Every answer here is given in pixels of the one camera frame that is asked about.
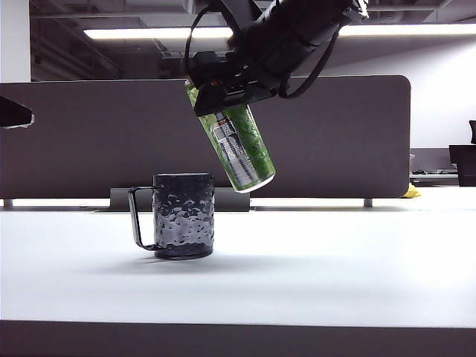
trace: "gray partition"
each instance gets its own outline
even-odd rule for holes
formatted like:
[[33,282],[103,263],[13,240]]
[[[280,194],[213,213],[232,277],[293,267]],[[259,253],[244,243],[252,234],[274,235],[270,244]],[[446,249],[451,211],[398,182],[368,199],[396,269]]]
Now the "gray partition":
[[[106,198],[154,173],[212,172],[229,186],[183,80],[4,83],[35,124],[0,132],[3,199]],[[252,110],[276,168],[253,197],[398,197],[408,188],[410,86],[400,76],[323,77]]]

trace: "textured mug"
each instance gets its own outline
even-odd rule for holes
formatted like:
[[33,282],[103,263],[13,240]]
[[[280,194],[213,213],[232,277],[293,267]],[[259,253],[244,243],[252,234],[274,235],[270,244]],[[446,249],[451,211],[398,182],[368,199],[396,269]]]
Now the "textured mug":
[[[142,243],[135,193],[152,190],[154,240]],[[154,175],[152,187],[129,190],[135,243],[165,260],[206,257],[213,251],[214,187],[211,173]]]

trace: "can label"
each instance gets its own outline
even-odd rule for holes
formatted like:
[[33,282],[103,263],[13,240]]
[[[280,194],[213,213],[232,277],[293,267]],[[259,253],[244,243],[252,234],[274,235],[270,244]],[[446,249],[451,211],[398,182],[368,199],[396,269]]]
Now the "can label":
[[213,135],[219,143],[226,160],[233,170],[240,187],[245,187],[259,180],[248,153],[233,121],[223,118],[212,126]]

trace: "white wall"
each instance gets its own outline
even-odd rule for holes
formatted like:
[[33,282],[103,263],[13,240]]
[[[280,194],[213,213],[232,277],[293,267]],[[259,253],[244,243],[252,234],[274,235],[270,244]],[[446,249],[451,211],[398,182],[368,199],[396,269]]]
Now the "white wall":
[[[392,46],[392,41],[389,38],[386,45]],[[443,148],[471,140],[468,121],[476,119],[476,37],[341,65],[324,74],[404,75],[412,86],[411,147]]]
[[30,82],[28,0],[0,0],[0,82]]

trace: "mug handle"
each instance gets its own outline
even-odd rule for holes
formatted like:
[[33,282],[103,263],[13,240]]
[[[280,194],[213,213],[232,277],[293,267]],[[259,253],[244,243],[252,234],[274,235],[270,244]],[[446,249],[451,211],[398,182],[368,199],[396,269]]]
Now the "mug handle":
[[162,249],[162,247],[156,244],[144,245],[142,243],[141,226],[139,223],[139,215],[137,212],[137,202],[135,200],[135,193],[139,190],[154,190],[155,188],[157,187],[133,187],[127,193],[127,196],[129,198],[129,208],[131,210],[132,232],[134,234],[135,244],[137,244],[139,247],[144,248],[148,251],[158,251]]

